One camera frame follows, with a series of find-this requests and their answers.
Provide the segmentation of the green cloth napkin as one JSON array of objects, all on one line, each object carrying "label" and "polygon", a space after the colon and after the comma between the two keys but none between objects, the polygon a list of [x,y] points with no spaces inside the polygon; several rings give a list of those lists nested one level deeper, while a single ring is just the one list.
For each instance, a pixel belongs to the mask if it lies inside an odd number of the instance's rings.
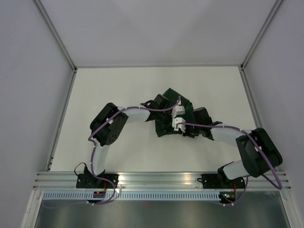
[{"label": "green cloth napkin", "polygon": [[[166,97],[169,102],[164,108],[172,107],[174,104],[176,104],[178,97],[181,96],[181,105],[185,108],[185,114],[181,117],[188,123],[194,123],[194,115],[193,115],[193,105],[191,101],[189,101],[187,98],[180,95],[175,90],[169,88],[164,93],[163,96]],[[158,118],[155,120],[155,131],[158,137],[162,137],[165,135],[171,135],[171,134],[181,134],[184,137],[189,138],[195,138],[198,136],[198,134],[195,134],[191,127],[186,128],[186,132],[177,132],[174,131],[172,128],[172,117],[171,117],[171,110],[166,112],[157,112]]]}]

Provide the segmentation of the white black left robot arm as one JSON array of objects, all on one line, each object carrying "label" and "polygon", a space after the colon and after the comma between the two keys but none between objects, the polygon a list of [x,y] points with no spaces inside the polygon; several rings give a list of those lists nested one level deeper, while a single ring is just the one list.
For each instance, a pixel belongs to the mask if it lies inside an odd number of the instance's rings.
[{"label": "white black left robot arm", "polygon": [[172,111],[181,104],[181,97],[170,105],[165,96],[158,94],[155,99],[138,106],[118,107],[108,103],[90,124],[91,135],[88,141],[93,143],[93,151],[89,163],[84,164],[84,171],[77,176],[78,189],[115,189],[118,183],[118,174],[105,172],[105,159],[109,147],[120,136],[128,123],[159,121],[165,124],[172,123]]}]

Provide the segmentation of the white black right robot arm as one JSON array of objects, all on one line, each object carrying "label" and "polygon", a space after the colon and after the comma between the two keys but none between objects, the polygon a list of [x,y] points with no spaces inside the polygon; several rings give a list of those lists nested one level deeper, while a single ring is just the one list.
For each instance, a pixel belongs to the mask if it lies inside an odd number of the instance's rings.
[{"label": "white black right robot arm", "polygon": [[206,108],[193,112],[194,123],[182,120],[176,123],[176,127],[238,149],[240,160],[218,168],[219,186],[227,188],[238,178],[262,176],[276,189],[283,188],[275,171],[283,163],[283,158],[265,129],[244,130],[220,121],[213,122]]}]

